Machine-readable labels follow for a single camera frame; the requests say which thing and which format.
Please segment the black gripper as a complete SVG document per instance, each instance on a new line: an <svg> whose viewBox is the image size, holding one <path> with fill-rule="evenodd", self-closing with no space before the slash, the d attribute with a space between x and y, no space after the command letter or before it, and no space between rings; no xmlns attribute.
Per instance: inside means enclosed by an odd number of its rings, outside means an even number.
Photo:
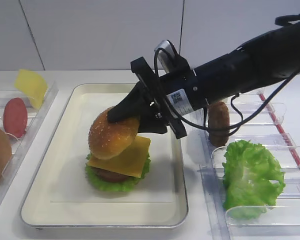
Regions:
<svg viewBox="0 0 300 240"><path fill-rule="evenodd" d="M207 126L185 119L185 115L207 104L199 95L199 83L187 60L178 58L175 74L157 76L143 57L130 63L138 83L107 113L110 123L140 117L138 133L165 134L171 129L177 139L187 136L185 124L200 130Z"/></svg>

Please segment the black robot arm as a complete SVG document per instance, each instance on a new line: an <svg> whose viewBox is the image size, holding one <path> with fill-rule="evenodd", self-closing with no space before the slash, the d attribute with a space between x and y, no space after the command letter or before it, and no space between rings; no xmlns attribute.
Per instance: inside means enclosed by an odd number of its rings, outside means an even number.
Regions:
<svg viewBox="0 0 300 240"><path fill-rule="evenodd" d="M191 68L169 40L154 51L154 66L143 57L131 62L138 82L107 114L111 123L139 118L139 133L187 135L185 115L225 98L235 99L273 84L281 88L300 74L300 14L275 19L277 29L232 52Z"/></svg>

